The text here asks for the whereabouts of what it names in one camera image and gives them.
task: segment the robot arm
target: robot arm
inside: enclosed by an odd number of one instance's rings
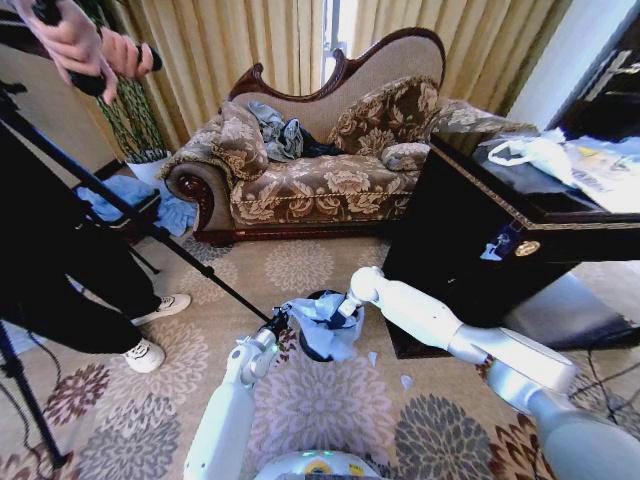
[[[640,442],[622,429],[578,410],[567,392],[575,366],[553,350],[505,328],[463,324],[442,302],[376,267],[354,273],[338,311],[368,301],[392,323],[422,343],[480,364],[493,357],[487,383],[514,408],[535,417],[542,450],[560,480],[637,478]]]
[[[238,341],[191,443],[185,480],[239,478],[256,408],[253,387],[267,374],[277,353],[277,334],[267,328]]]

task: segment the floral carpet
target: floral carpet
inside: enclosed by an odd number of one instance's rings
[[[181,239],[201,261],[267,312],[274,305],[319,289],[344,291],[351,273],[381,264],[387,251],[374,238],[246,242],[214,249]],[[68,464],[56,479],[157,480],[182,478],[182,466],[207,401],[224,374],[235,339],[260,325],[251,312],[152,240],[138,249],[162,270],[159,294],[185,292],[192,305],[143,327],[167,353],[154,373],[130,370],[120,356],[86,355],[47,342],[62,366],[57,387],[50,357],[34,348],[21,355],[54,436]],[[640,319],[636,263],[585,264],[577,274],[623,313]],[[367,307],[358,356],[344,363],[315,363],[292,332],[269,375],[255,390],[256,416],[243,479],[272,458],[301,449],[339,449],[366,459],[386,478],[551,480],[537,453],[532,420],[514,412],[483,381],[486,369],[452,358],[397,360],[379,312]],[[370,352],[377,354],[375,362]],[[588,388],[594,380],[584,352],[571,358],[582,373],[574,401],[605,415],[622,407],[617,422],[640,438],[639,403],[625,405],[640,384],[633,371]],[[640,349],[594,354],[600,376],[637,362]],[[401,377],[412,382],[401,382]],[[13,382],[2,380],[16,394]],[[31,425],[22,446],[20,417],[0,396],[0,480],[46,478],[51,470]]]

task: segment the white sneaker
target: white sneaker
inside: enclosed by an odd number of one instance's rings
[[[187,308],[191,303],[191,297],[185,293],[176,293],[175,295],[169,295],[161,298],[162,303],[160,303],[160,306],[156,308],[155,311],[148,313],[144,317],[134,318],[131,320],[131,323],[138,327],[145,323],[149,323],[156,318],[175,315]]]
[[[136,372],[149,373],[162,365],[165,353],[158,345],[143,338],[138,345],[123,353],[122,356]]]

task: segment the potted plant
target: potted plant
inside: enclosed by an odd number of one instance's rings
[[[113,16],[102,0],[77,0],[77,3],[97,28],[103,25],[113,28]],[[171,153],[165,147],[140,82],[120,77],[118,95],[111,106],[102,98],[98,98],[98,106],[111,126],[124,162],[138,179],[166,193],[164,182],[156,174]]]

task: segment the window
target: window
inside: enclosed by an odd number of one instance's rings
[[[356,27],[358,0],[324,1],[324,36],[322,52],[322,83],[325,84],[336,66],[332,53],[341,49],[351,58]]]

